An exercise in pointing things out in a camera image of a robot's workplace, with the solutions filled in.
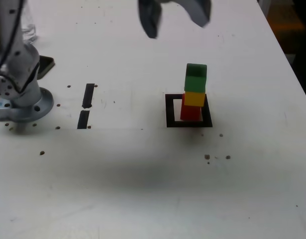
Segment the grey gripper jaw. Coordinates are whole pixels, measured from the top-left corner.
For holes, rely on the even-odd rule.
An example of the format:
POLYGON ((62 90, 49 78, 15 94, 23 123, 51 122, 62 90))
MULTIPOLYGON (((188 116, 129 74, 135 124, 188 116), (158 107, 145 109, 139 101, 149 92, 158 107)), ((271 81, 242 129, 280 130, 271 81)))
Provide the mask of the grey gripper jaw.
POLYGON ((162 3, 175 2, 188 13, 191 20, 199 27, 205 27, 210 22, 210 0, 163 0, 162 3))

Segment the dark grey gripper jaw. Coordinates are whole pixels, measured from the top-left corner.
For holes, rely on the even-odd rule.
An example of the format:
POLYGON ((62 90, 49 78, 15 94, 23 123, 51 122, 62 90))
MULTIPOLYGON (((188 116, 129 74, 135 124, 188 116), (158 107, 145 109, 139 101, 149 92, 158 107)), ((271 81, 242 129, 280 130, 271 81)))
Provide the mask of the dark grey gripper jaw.
POLYGON ((138 0, 138 14, 143 30, 151 39, 158 36, 161 19, 161 4, 156 0, 138 0))

